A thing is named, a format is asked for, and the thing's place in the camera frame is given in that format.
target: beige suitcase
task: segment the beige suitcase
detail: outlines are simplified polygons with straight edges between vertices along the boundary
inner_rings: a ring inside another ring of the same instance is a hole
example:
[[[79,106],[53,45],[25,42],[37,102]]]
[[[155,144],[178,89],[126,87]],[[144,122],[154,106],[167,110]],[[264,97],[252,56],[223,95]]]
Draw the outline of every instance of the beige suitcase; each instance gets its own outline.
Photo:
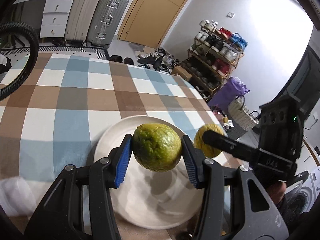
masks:
[[[82,41],[86,46],[89,26],[99,0],[74,0],[65,32],[66,41]]]

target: door frame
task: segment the door frame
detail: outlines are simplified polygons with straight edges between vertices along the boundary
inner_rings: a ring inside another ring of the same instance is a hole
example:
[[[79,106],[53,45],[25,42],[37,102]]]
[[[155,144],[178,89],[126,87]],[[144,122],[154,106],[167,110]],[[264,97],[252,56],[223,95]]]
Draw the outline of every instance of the door frame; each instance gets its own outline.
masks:
[[[122,21],[121,27],[120,27],[120,29],[119,29],[119,31],[118,31],[118,40],[121,39],[121,36],[122,36],[122,34],[123,34],[124,27],[125,27],[125,25],[127,24],[128,19],[129,19],[130,15],[131,15],[131,13],[132,13],[132,11],[133,11],[133,8],[136,6],[137,1],[138,1],[138,0],[133,0],[133,1],[132,1],[131,5],[130,5],[130,7],[129,7],[129,9],[128,9],[128,11],[127,11],[124,19],[123,19],[123,21]],[[170,22],[167,30],[164,32],[164,34],[163,34],[160,42],[158,43],[158,47],[160,46],[160,44],[161,44],[162,41],[164,40],[164,38],[165,38],[165,36],[167,35],[168,31],[170,30],[172,24],[174,23],[174,21],[176,20],[176,18],[177,18],[178,15],[180,14],[182,8],[185,6],[185,4],[186,4],[187,1],[188,1],[188,0],[184,0],[183,4],[180,6],[180,8],[179,8],[179,10],[177,11],[176,15],[173,17],[173,19],[172,19],[172,21]]]

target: power cord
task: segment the power cord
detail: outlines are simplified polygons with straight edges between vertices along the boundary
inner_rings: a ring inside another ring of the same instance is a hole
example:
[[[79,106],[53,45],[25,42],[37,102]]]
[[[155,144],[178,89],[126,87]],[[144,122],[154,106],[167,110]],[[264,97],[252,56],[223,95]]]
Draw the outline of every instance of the power cord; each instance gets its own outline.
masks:
[[[304,129],[310,130],[317,122],[318,122],[318,119],[311,125],[311,127],[310,127],[309,129],[308,129],[308,128],[305,128],[305,127],[304,127]]]

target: silver bolt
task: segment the silver bolt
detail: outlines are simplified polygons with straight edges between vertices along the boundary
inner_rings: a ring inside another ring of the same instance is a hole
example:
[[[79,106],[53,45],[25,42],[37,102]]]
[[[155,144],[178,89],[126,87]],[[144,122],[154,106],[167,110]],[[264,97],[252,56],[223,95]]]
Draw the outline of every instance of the silver bolt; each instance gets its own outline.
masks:
[[[241,166],[240,166],[240,170],[241,170],[241,171],[248,171],[249,168],[248,168],[248,166],[246,166],[246,165],[241,165]]]
[[[107,163],[109,163],[109,159],[107,158],[107,157],[105,157],[105,158],[102,158],[101,160],[100,160],[100,163],[101,164],[107,164]]]
[[[212,164],[214,163],[214,160],[211,159],[211,158],[206,158],[206,159],[204,160],[204,163],[205,163],[205,164],[208,164],[208,165],[212,165]]]
[[[68,164],[67,166],[65,166],[66,171],[72,171],[73,170],[73,165],[72,164]]]

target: hand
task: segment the hand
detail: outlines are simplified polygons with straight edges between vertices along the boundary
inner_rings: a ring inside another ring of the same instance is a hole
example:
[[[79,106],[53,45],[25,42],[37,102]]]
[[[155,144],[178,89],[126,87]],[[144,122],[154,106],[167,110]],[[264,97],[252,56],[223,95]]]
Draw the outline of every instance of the hand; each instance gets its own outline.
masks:
[[[278,204],[284,197],[287,185],[281,181],[276,182],[266,189],[274,204]]]

